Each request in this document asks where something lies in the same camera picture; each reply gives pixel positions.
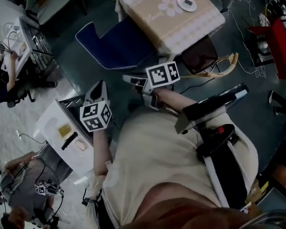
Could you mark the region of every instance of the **white tabletop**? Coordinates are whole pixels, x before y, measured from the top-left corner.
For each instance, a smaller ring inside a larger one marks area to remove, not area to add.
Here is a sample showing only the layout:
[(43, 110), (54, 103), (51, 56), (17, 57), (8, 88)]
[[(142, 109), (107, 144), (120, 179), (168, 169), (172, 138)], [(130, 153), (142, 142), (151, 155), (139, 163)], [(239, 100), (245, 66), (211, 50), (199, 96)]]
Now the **white tabletop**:
[[(18, 76), (18, 74), (20, 73), (21, 69), (24, 67), (26, 61), (28, 60), (28, 58), (30, 57), (30, 54), (32, 53), (33, 49), (31, 46), (32, 43), (32, 39), (29, 39), (28, 36), (24, 33), (23, 31), (23, 23), (24, 21), (21, 18), (17, 18), (14, 21), (14, 26), (19, 26), (19, 32), (18, 32), (18, 39), (17, 41), (14, 40), (8, 40), (7, 38), (4, 39), (4, 43), (6, 45), (9, 45), (8, 41), (10, 41), (10, 49), (12, 51), (15, 51), (19, 56), (21, 56), (20, 59), (16, 60), (16, 76)], [(8, 32), (8, 34), (6, 35), (6, 37), (8, 37), (8, 35), (12, 32), (15, 31), (13, 29), (13, 27), (10, 29), (10, 31)], [(12, 33), (10, 35), (11, 38), (13, 38), (15, 36), (14, 33)], [(20, 53), (20, 49), (21, 47), (23, 47), (23, 45), (25, 45), (24, 47), (26, 48), (25, 51), (23, 53)], [(4, 56), (4, 64), (2, 65), (2, 69), (9, 71), (10, 68), (10, 54), (5, 52), (5, 56)]]
[[(65, 124), (71, 127), (70, 134), (77, 132), (78, 136), (70, 143), (70, 145), (62, 150), (61, 146), (64, 144), (65, 139), (70, 135), (61, 137), (58, 128)], [(73, 169), (79, 176), (87, 176), (87, 173), (93, 169), (93, 145), (92, 141), (83, 134), (84, 130), (78, 127), (72, 118), (66, 113), (62, 105), (54, 100), (47, 110), (42, 114), (37, 122), (37, 127), (54, 148), (57, 154)], [(75, 142), (81, 140), (86, 149), (82, 151), (79, 149)]]

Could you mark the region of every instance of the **shoe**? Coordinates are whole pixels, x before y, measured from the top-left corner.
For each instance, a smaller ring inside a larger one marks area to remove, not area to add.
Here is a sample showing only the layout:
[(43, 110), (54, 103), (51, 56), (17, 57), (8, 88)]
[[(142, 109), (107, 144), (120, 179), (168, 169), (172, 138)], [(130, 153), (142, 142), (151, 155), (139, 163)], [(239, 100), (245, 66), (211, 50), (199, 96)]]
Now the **shoe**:
[(276, 111), (276, 107), (273, 108), (275, 115), (278, 115), (278, 112)]
[(271, 103), (271, 102), (272, 102), (272, 93), (273, 93), (273, 91), (270, 91), (270, 92), (269, 92), (269, 95), (268, 95), (268, 103)]
[(45, 82), (44, 87), (45, 88), (55, 88), (55, 87), (57, 87), (57, 83), (56, 82)]

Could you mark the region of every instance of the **tablecloth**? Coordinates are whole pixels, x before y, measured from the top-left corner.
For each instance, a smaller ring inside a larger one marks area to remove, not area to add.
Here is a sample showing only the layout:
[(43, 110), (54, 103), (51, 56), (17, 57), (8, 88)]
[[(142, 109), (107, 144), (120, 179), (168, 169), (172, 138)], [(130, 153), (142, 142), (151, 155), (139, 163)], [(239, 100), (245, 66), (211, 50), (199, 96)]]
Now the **tablecloth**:
[(187, 12), (177, 0), (117, 0), (119, 21), (129, 15), (149, 37), (159, 55), (171, 61), (206, 35), (214, 34), (225, 18), (210, 0), (194, 0)]

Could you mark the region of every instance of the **cable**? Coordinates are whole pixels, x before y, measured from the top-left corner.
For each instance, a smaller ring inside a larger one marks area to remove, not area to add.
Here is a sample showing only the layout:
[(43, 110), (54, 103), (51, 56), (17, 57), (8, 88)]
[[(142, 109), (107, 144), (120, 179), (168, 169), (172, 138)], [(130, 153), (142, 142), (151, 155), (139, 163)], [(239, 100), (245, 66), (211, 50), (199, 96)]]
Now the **cable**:
[(86, 191), (87, 191), (87, 189), (85, 188), (85, 192), (84, 192), (84, 195), (83, 195), (83, 197), (82, 197), (82, 200), (83, 200), (83, 201), (85, 200)]
[(17, 33), (15, 32), (15, 31), (11, 31), (10, 33), (9, 33), (9, 36), (8, 36), (8, 46), (9, 46), (9, 50), (12, 52), (12, 50), (10, 49), (10, 35), (12, 34), (12, 33), (15, 33), (16, 35), (17, 35)]
[(59, 207), (58, 207), (57, 211), (54, 213), (54, 215), (52, 216), (52, 218), (48, 220), (47, 224), (49, 224), (49, 223), (50, 223), (50, 221), (51, 221), (51, 220), (56, 216), (56, 214), (57, 214), (58, 210), (61, 208), (62, 201), (63, 201), (63, 195), (61, 196), (61, 204), (59, 205)]
[(180, 92), (179, 94), (183, 94), (183, 93), (185, 93), (187, 90), (189, 90), (189, 89), (191, 89), (191, 88), (203, 86), (203, 85), (207, 84), (208, 82), (210, 82), (210, 81), (212, 81), (212, 80), (214, 80), (214, 79), (215, 79), (215, 78), (212, 78), (211, 80), (208, 80), (208, 81), (206, 81), (205, 83), (203, 83), (203, 84), (201, 84), (201, 85), (189, 86), (188, 88), (186, 88), (183, 92)]
[[(42, 150), (46, 145), (47, 145), (47, 144), (43, 145), (42, 148), (37, 152), (37, 154), (40, 153), (41, 150)], [(6, 185), (6, 186), (1, 190), (1, 192), (3, 192), (4, 189), (6, 189), (9, 185), (13, 184), (13, 182), (14, 182), (15, 179), (18, 177), (18, 175), (29, 165), (30, 162), (31, 162), (31, 160), (30, 160), (28, 163), (26, 163), (26, 164), (17, 172), (17, 174), (15, 175), (15, 177), (13, 178), (13, 180), (12, 180), (8, 185)]]
[(112, 119), (112, 122), (113, 122), (114, 126), (115, 126), (119, 131), (121, 131), (121, 129), (118, 127), (118, 125), (116, 124), (116, 122), (115, 122), (114, 119)]
[(220, 69), (219, 69), (219, 67), (218, 67), (217, 63), (215, 63), (215, 64), (216, 64), (216, 66), (215, 66), (215, 67), (217, 68), (218, 73), (220, 73)]
[[(255, 10), (255, 6), (254, 6), (254, 4), (252, 3), (251, 0), (244, 0), (244, 1), (249, 4), (250, 17), (251, 17), (251, 19), (252, 19), (252, 21), (253, 21), (253, 23), (254, 23), (254, 20), (253, 20), (253, 18), (252, 18), (252, 16), (251, 16), (250, 8), (252, 8), (253, 10)], [(237, 22), (236, 22), (236, 19), (235, 19), (235, 17), (234, 17), (234, 14), (232, 13), (231, 10), (228, 10), (227, 13), (225, 12), (225, 15), (229, 15), (229, 13), (231, 13), (231, 15), (232, 15), (232, 17), (233, 17), (233, 20), (234, 20), (234, 22), (235, 22), (235, 24), (236, 24), (236, 27), (237, 27), (239, 33), (242, 35), (243, 45), (244, 45), (244, 47), (246, 48), (246, 50), (249, 52), (249, 55), (250, 55), (252, 64), (253, 64), (253, 66), (255, 67), (255, 71), (252, 72), (252, 73), (247, 72), (247, 71), (241, 66), (242, 69), (243, 69), (246, 73), (248, 73), (248, 74), (253, 74), (253, 73), (255, 73), (256, 78), (258, 78), (258, 77), (267, 78), (265, 66), (264, 66), (264, 65), (261, 65), (261, 66), (258, 66), (258, 67), (255, 66), (255, 63), (254, 63), (254, 60), (253, 60), (253, 58), (252, 58), (251, 52), (249, 51), (249, 49), (248, 49), (247, 46), (245, 45), (244, 35), (243, 35), (243, 33), (241, 32), (241, 30), (239, 29), (239, 26), (238, 26), (238, 24), (237, 24)]]
[(59, 179), (58, 179), (58, 176), (55, 174), (55, 171), (54, 171), (48, 164), (46, 164), (42, 158), (38, 158), (38, 157), (37, 157), (36, 160), (40, 160), (40, 161), (44, 164), (44, 167), (43, 167), (43, 169), (42, 169), (42, 172), (41, 172), (40, 175), (38, 176), (38, 178), (35, 180), (35, 183), (36, 183), (36, 181), (40, 178), (40, 176), (43, 174), (45, 167), (48, 167), (48, 168), (53, 172), (53, 174), (56, 176), (56, 179), (57, 179), (58, 184), (60, 184)]
[(41, 173), (39, 174), (39, 176), (36, 178), (35, 184), (37, 184), (37, 180), (41, 177), (41, 175), (42, 175), (43, 172), (44, 172), (44, 169), (46, 168), (46, 163), (43, 161), (43, 159), (40, 159), (40, 160), (42, 160), (42, 162), (43, 162), (43, 168), (42, 168), (42, 171), (41, 171)]
[(243, 71), (245, 71), (247, 74), (254, 74), (254, 73), (255, 73), (255, 76), (256, 76), (257, 78), (258, 78), (259, 76), (262, 76), (262, 77), (264, 77), (264, 78), (267, 78), (267, 76), (266, 76), (266, 71), (265, 71), (265, 67), (256, 67), (255, 71), (253, 71), (253, 72), (248, 72), (248, 71), (246, 71), (246, 70), (243, 68), (243, 66), (241, 65), (240, 61), (239, 61), (239, 60), (237, 60), (237, 61), (238, 61), (239, 65), (240, 65), (240, 67), (242, 67)]
[(36, 141), (33, 137), (30, 137), (29, 135), (27, 135), (27, 134), (25, 134), (25, 133), (19, 134), (19, 136), (22, 136), (22, 135), (25, 135), (25, 136), (29, 137), (30, 139), (34, 140), (36, 143), (39, 143), (39, 144), (41, 144), (41, 145), (42, 145), (42, 144), (45, 144), (45, 143), (47, 142), (47, 140), (46, 140), (46, 141), (44, 141), (43, 143), (40, 143), (40, 142)]

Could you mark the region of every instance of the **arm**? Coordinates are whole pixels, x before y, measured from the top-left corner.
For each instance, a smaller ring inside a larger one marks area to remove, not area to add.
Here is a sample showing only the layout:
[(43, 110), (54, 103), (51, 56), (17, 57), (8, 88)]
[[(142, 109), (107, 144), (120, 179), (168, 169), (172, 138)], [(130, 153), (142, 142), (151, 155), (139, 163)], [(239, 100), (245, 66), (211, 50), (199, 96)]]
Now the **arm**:
[(9, 92), (16, 83), (16, 59), (18, 55), (13, 52), (13, 54), (10, 55), (10, 73), (9, 73), (9, 83), (7, 83), (7, 91)]
[(52, 208), (54, 204), (54, 196), (48, 196), (47, 198), (47, 207)]
[(4, 58), (4, 45), (2, 43), (0, 43), (0, 61), (1, 61), (1, 64), (3, 62), (3, 58)]
[(1, 62), (1, 64), (2, 64), (2, 62), (3, 62), (3, 58), (4, 58), (4, 55), (3, 55), (3, 54), (0, 54), (0, 62)]
[(195, 104), (196, 101), (175, 93), (166, 88), (155, 88), (153, 92), (158, 96), (158, 100), (171, 106), (174, 110), (181, 112), (185, 107)]
[(96, 176), (106, 175), (108, 170), (105, 163), (107, 161), (112, 161), (112, 156), (109, 150), (105, 130), (100, 130), (93, 133), (93, 148), (94, 174)]
[(15, 169), (20, 163), (22, 162), (29, 162), (33, 156), (35, 156), (35, 152), (29, 152), (24, 156), (21, 156), (19, 158), (13, 159), (10, 162), (6, 163), (4, 166), (4, 170), (11, 171)]

